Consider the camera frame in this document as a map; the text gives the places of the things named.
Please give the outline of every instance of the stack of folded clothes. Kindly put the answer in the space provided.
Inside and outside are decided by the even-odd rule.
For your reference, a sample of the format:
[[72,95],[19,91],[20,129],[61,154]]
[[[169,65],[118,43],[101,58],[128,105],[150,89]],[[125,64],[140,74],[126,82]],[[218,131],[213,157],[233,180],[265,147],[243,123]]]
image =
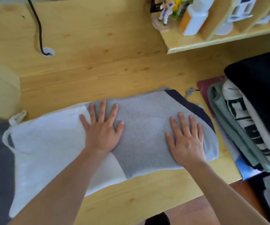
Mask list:
[[208,89],[210,105],[248,163],[270,172],[270,53],[227,66]]

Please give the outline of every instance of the figurine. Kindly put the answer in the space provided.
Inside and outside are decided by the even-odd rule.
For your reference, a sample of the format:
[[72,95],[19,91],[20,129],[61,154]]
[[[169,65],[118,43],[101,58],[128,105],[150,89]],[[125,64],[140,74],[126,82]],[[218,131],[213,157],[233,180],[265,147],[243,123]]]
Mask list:
[[169,15],[173,13],[172,8],[177,6],[177,3],[174,0],[164,0],[163,3],[160,6],[160,9],[162,10],[160,16],[159,16],[159,21],[163,20],[163,25],[167,25],[167,20]]

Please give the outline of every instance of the desk surface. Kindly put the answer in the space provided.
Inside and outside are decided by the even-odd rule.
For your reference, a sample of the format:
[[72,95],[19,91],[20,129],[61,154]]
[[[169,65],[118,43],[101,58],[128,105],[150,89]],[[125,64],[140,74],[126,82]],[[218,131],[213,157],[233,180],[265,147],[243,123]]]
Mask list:
[[[28,111],[28,119],[80,102],[127,97],[163,86],[185,95],[197,81],[222,75],[228,64],[242,58],[224,45],[166,55],[161,36],[142,10],[144,0],[137,7],[123,2],[142,11],[136,19],[133,14],[110,12],[111,3],[103,9],[104,18],[80,17],[86,8],[94,15],[87,3],[98,1],[35,3],[43,43],[55,50],[54,57],[35,49],[34,21],[24,4],[0,4],[0,62],[21,77],[21,108]],[[209,114],[199,92],[189,101],[203,105]],[[227,183],[235,182],[241,176],[216,125],[215,129],[220,155],[210,165]],[[200,195],[186,170],[158,171],[85,197],[75,225],[134,225]]]

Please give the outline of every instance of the white bottle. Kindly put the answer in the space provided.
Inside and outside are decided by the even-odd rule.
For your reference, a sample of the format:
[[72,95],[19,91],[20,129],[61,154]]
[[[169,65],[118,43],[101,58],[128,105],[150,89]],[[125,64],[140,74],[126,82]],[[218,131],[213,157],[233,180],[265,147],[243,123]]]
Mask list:
[[179,30],[182,35],[195,35],[208,17],[214,0],[193,0],[184,13]]

